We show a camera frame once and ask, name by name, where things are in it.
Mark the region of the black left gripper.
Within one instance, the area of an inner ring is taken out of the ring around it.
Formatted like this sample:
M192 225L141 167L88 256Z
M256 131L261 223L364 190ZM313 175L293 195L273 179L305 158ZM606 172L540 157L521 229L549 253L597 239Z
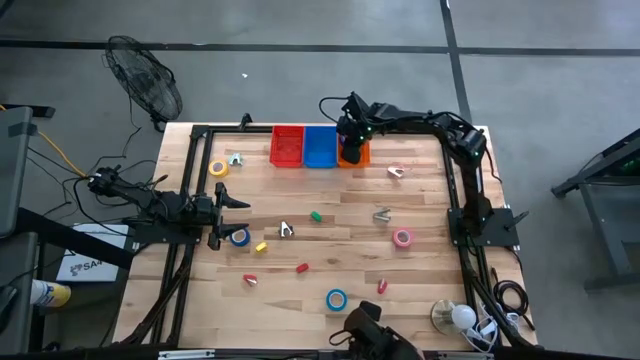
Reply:
M229 237L233 233L244 230L249 226L248 223L217 223L218 216L222 214L222 208L241 209L250 208L251 205L232 198L223 182L215 184L214 195L215 203L207 195L199 194L193 196L192 226L207 228L210 231L207 246L211 250L217 251L220 249L220 243L223 238Z

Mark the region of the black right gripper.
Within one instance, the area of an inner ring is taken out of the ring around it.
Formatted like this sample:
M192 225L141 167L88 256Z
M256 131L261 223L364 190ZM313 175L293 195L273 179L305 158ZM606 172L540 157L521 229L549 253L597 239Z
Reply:
M343 161L351 165L359 164L361 160L361 146L372 139L374 128L363 120L340 117L337 123L337 133L343 145Z

